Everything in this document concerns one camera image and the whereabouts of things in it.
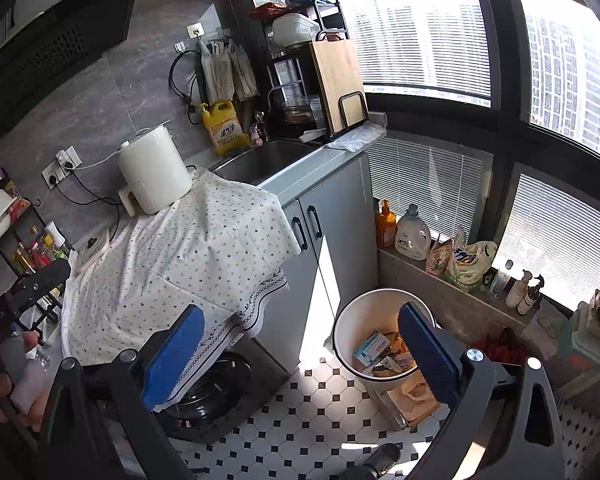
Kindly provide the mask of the person's left hand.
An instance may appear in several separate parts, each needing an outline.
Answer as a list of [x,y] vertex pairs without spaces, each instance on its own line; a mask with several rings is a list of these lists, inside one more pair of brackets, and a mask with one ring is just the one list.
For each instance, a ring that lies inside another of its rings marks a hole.
[[[0,374],[0,399],[7,398],[12,391],[12,382],[6,374]],[[26,413],[20,413],[18,418],[25,427],[30,427],[33,431],[41,430],[42,421],[46,409],[48,396],[50,395],[50,383],[46,382],[44,389],[32,403],[30,410]],[[8,418],[0,407],[0,422],[7,422]]]

